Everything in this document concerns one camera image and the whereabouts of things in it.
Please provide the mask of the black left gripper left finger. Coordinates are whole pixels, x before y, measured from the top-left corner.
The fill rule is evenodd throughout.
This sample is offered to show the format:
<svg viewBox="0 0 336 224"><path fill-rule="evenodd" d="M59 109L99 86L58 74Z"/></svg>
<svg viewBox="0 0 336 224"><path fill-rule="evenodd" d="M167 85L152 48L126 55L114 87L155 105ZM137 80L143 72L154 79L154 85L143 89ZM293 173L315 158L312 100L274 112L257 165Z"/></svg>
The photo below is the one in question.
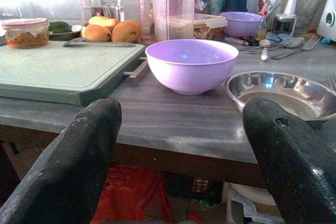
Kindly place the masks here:
<svg viewBox="0 0 336 224"><path fill-rule="evenodd" d="M117 100L79 112L43 150L1 207L1 223L89 223L122 121Z"/></svg>

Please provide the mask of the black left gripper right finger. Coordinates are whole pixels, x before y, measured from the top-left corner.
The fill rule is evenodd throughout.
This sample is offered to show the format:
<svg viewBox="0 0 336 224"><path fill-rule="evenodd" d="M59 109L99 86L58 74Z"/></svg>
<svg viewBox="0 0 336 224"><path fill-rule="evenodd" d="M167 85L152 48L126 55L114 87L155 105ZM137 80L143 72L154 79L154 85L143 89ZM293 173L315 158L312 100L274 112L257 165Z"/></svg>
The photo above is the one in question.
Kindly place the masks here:
<svg viewBox="0 0 336 224"><path fill-rule="evenodd" d="M243 125L285 223L335 223L335 152L301 118L259 98Z"/></svg>

